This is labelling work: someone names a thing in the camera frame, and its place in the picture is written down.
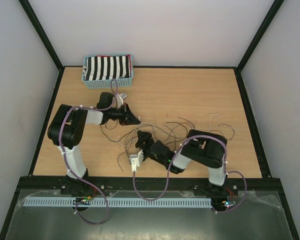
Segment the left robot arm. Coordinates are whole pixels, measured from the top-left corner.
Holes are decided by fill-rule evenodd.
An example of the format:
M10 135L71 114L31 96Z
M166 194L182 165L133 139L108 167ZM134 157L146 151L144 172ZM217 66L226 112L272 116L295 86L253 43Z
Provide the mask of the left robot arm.
M66 175L73 180L72 188L79 194L86 193L90 181L81 150L80 142L85 126L104 125L107 121L117 121L122 126L139 125L140 120L125 103L125 93L102 92L96 107L70 106L61 104L50 123L47 136L57 146L66 165Z

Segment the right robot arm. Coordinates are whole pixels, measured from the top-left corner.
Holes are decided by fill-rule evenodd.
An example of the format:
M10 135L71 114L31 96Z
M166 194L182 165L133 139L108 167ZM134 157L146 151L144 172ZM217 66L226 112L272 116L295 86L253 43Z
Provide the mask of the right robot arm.
M139 130L135 144L138 153L129 156L131 170L135 173L141 163L149 158L169 172L180 174L194 161L208 168L208 188L219 195L227 187L227 142L222 135L192 129L180 148L173 152L160 140L155 141L150 132Z

